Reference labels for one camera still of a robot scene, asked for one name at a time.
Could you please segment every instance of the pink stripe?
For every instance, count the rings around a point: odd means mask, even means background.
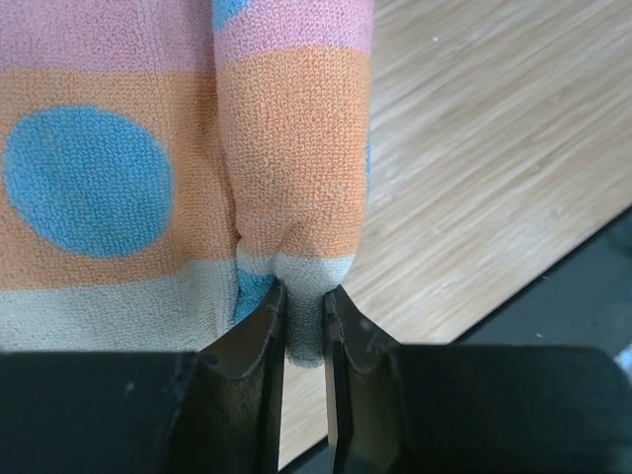
[[[369,53],[372,0],[252,0],[215,32],[215,62],[292,47],[337,46]]]
[[[212,71],[210,18],[210,0],[0,0],[0,71]]]

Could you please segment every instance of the blue polka dot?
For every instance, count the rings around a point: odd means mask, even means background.
[[[129,118],[55,107],[23,118],[7,137],[9,201],[37,234],[95,258],[138,252],[169,225],[167,153]]]
[[[243,321],[257,309],[275,282],[275,276],[252,275],[237,269],[237,279],[239,280],[239,299],[235,310],[235,324]]]
[[[213,0],[213,30],[221,30],[224,25],[248,6],[249,0]]]

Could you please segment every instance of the wooden table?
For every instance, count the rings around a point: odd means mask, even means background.
[[[375,0],[373,166],[346,288],[447,342],[632,202],[632,2]],[[286,372],[280,464],[326,434]]]

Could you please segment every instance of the orange stripe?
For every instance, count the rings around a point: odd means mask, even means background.
[[[217,87],[243,250],[352,254],[364,219],[368,57],[259,54],[218,68]]]
[[[165,145],[174,164],[172,223],[151,248],[96,260],[44,242],[0,185],[0,288],[120,283],[173,273],[190,260],[234,258],[234,201],[217,139],[213,77],[146,73],[0,73],[0,145],[26,114],[94,105],[127,115]]]

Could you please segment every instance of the terry cloth fabric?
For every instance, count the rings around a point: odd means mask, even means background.
[[[371,0],[0,0],[0,349],[199,350],[278,277],[289,357],[318,363],[364,217],[371,23]]]

